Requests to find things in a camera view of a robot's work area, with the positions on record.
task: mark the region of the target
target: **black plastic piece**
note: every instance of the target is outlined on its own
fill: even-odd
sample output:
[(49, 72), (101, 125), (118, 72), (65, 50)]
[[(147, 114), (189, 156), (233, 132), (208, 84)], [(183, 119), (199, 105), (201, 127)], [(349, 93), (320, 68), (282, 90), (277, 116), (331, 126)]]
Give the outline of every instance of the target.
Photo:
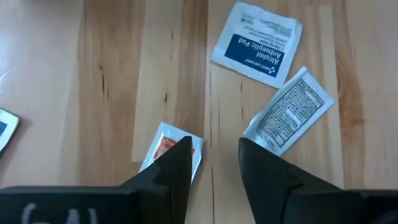
[(257, 224), (398, 223), (398, 191), (341, 190), (246, 138), (239, 166)]
[(0, 190), (0, 223), (183, 224), (192, 173), (184, 137), (119, 187), (10, 187)]

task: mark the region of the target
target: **wooden surface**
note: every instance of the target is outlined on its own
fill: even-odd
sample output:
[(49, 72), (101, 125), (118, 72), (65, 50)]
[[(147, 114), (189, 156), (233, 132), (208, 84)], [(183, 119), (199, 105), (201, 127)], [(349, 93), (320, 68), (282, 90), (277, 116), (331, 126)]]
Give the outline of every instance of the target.
[[(398, 2), (252, 0), (297, 18), (336, 103), (283, 157), (337, 186), (398, 188)], [(253, 223), (238, 138), (275, 89), (209, 62), (235, 0), (0, 0), (0, 186), (117, 185), (161, 121), (205, 138), (187, 223)]]

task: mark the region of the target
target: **black object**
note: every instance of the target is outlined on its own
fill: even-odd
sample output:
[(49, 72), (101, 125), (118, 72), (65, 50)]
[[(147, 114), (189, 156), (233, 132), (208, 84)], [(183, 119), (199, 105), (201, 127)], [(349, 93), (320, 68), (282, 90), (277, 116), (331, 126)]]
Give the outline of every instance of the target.
[(0, 190), (0, 223), (183, 224), (192, 174), (184, 137), (119, 187), (11, 187)]
[(257, 224), (398, 223), (398, 191), (341, 190), (246, 138), (239, 165)]

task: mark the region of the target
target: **white packet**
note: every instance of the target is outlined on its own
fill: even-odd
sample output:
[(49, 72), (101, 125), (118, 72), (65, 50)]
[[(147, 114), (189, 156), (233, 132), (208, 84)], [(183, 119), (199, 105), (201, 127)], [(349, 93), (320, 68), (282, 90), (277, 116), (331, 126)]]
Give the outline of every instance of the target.
[(255, 115), (243, 135), (281, 156), (334, 102), (302, 67)]
[(292, 64), (301, 31), (302, 25), (296, 19), (237, 2), (211, 60), (280, 88)]
[(19, 118), (0, 109), (0, 151), (6, 147), (14, 131), (17, 129), (18, 123)]
[(203, 139), (171, 126), (165, 122), (160, 123), (155, 138), (150, 145), (148, 153), (141, 165), (141, 168), (139, 169), (139, 172), (149, 167), (157, 158), (159, 158), (163, 153), (169, 150), (175, 143), (185, 136), (192, 137), (192, 149), (194, 150), (192, 154), (192, 182), (201, 161)]

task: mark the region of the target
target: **antiseptic wipe packet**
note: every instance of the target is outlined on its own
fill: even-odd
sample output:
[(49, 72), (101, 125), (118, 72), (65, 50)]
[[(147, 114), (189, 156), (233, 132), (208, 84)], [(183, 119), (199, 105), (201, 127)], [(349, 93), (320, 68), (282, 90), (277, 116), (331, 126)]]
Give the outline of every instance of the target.
[(192, 137), (192, 178), (198, 170), (201, 161), (201, 152), (203, 148), (203, 139), (196, 135), (190, 134), (186, 131), (178, 129), (174, 126), (161, 122), (156, 132), (155, 138), (150, 145), (148, 153), (144, 159), (144, 162), (139, 169), (139, 172), (149, 167), (156, 159), (158, 159), (163, 153), (169, 150), (175, 143), (184, 138), (185, 136)]
[(251, 120), (243, 135), (280, 156), (334, 102), (303, 67)]
[(237, 2), (211, 56), (212, 61), (280, 88), (299, 44), (302, 25), (260, 7)]

